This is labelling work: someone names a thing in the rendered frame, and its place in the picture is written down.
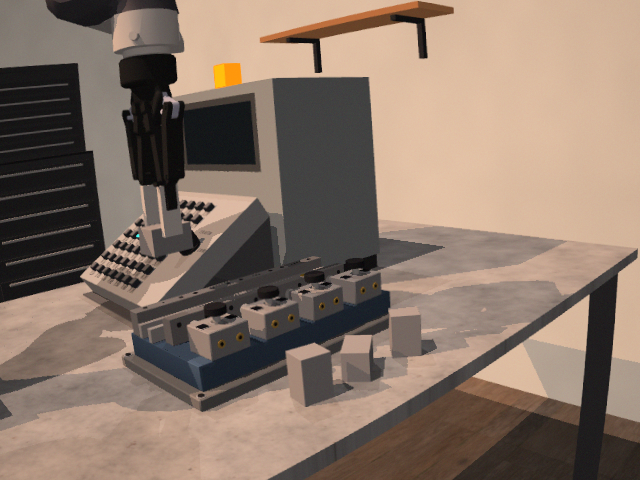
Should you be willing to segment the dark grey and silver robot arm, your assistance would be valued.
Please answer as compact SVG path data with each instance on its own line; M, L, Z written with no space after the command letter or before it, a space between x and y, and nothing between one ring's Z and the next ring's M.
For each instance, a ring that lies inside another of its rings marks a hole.
M45 1L58 19L112 34L113 52L123 59L184 52L175 0Z

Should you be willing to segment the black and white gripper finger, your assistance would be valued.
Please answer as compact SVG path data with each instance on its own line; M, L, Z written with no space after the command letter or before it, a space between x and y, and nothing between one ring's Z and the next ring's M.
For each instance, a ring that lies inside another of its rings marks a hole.
M131 114L132 113L132 114ZM129 110L122 111L131 163L132 176L139 180L145 226L160 223L157 182L150 135L141 128L140 103L132 102ZM134 131L133 131L134 129ZM138 163L138 164L137 164Z
M184 101L163 94L161 126L153 126L148 100L140 101L146 133L150 135L157 182L162 237L183 234L178 180L185 177L183 115ZM165 102L167 101L167 102ZM162 129L162 132L161 132ZM163 152L163 157L162 157Z

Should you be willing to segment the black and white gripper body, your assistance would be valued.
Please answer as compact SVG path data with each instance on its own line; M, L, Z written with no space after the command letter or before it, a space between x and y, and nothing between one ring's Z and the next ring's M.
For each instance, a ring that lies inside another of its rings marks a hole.
M176 57L147 54L124 58L119 62L119 73L121 86L131 89L130 104L148 100L152 124L161 126L162 92L172 98L169 85L177 81Z

